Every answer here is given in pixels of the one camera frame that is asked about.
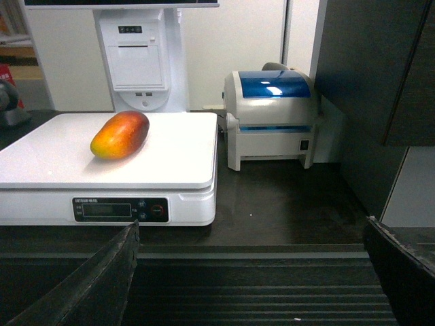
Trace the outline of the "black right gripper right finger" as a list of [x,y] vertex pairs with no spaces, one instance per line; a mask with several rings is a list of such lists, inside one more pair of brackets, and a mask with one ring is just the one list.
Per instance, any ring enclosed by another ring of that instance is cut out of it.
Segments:
[[434,324],[434,255],[367,217],[364,249],[399,325]]

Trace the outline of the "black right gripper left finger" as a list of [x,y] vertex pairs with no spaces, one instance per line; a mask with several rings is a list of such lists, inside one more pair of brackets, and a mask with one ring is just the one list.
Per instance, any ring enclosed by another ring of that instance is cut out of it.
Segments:
[[134,221],[8,325],[121,325],[137,254]]

